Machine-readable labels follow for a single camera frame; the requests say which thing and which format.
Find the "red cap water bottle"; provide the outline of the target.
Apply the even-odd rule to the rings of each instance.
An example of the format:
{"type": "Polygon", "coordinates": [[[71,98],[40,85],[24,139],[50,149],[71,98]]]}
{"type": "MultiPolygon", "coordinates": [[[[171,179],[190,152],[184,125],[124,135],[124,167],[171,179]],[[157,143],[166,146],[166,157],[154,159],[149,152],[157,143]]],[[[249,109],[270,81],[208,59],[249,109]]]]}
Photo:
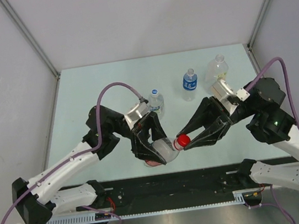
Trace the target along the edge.
{"type": "MultiPolygon", "coordinates": [[[[177,143],[177,138],[162,138],[150,143],[153,148],[161,154],[161,156],[166,160],[167,163],[172,162],[177,158],[180,151],[185,147],[180,147],[177,143]]],[[[145,161],[146,167],[157,167],[162,166],[162,164],[152,161],[145,161]]]]}

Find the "green label clear bottle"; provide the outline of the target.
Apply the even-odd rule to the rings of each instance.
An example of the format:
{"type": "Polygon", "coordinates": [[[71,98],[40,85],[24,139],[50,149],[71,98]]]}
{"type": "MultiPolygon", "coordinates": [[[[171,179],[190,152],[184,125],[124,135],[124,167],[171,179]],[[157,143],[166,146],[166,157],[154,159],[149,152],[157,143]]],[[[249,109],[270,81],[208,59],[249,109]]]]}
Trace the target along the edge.
{"type": "Polygon", "coordinates": [[[164,98],[162,94],[157,90],[151,90],[148,97],[148,106],[150,111],[153,111],[158,115],[159,119],[162,119],[164,116],[164,98]]]}

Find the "blue label Pocari bottle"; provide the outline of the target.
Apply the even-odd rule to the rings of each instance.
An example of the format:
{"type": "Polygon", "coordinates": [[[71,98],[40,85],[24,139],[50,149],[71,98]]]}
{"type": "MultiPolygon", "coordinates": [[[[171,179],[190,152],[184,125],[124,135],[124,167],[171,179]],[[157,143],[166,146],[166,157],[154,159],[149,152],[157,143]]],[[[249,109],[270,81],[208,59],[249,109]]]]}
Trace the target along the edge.
{"type": "Polygon", "coordinates": [[[193,68],[188,68],[185,75],[183,75],[183,96],[186,101],[195,99],[197,89],[197,75],[193,68]]]}

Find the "square clear juice bottle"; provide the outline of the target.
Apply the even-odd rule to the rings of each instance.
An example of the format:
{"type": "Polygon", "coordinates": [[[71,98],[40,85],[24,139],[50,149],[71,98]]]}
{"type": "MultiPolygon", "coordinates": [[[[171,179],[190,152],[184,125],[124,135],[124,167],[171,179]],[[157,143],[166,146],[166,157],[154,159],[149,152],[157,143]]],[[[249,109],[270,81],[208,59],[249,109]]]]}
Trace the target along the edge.
{"type": "Polygon", "coordinates": [[[228,72],[228,65],[225,61],[224,55],[218,54],[213,60],[207,64],[207,69],[205,72],[205,89],[208,94],[211,94],[211,87],[218,80],[226,79],[228,72]]]}

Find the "red bottle cap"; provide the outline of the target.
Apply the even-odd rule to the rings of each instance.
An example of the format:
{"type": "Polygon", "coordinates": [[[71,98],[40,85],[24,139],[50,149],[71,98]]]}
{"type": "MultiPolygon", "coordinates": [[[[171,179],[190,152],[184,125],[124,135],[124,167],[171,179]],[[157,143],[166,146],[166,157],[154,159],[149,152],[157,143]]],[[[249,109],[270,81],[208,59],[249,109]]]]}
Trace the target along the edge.
{"type": "Polygon", "coordinates": [[[191,142],[191,139],[188,135],[181,134],[177,137],[177,143],[180,147],[186,147],[191,142]]]}

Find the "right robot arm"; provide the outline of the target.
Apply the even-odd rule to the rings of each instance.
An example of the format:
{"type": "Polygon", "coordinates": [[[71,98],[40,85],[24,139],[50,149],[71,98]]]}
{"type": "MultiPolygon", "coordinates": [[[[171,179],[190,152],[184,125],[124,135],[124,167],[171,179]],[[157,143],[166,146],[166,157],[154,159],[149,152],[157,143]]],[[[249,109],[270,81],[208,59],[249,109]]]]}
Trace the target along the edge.
{"type": "MultiPolygon", "coordinates": [[[[299,121],[282,110],[286,94],[273,78],[261,78],[254,86],[235,91],[225,81],[212,86],[213,96],[204,98],[180,134],[189,134],[201,127],[186,149],[213,146],[232,125],[252,117],[246,128],[260,143],[283,150],[299,161],[299,121]]],[[[253,159],[244,159],[236,173],[244,188],[256,184],[272,184],[299,191],[299,166],[272,166],[253,159]]]]}

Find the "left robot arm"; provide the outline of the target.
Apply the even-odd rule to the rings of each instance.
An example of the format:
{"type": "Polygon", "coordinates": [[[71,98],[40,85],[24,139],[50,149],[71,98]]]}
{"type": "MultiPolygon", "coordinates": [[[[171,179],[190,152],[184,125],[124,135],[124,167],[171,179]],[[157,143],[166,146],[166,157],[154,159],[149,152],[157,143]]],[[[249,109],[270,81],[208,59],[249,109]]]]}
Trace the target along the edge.
{"type": "Polygon", "coordinates": [[[110,154],[121,137],[130,140],[136,158],[166,164],[148,142],[150,137],[157,140],[166,134],[147,104],[140,98],[124,115],[105,106],[93,107],[87,120],[89,132],[67,156],[29,180],[18,178],[13,182],[12,205],[1,224],[45,224],[55,213],[81,206],[103,207],[106,194],[95,180],[69,190],[61,188],[75,174],[110,154]]]}

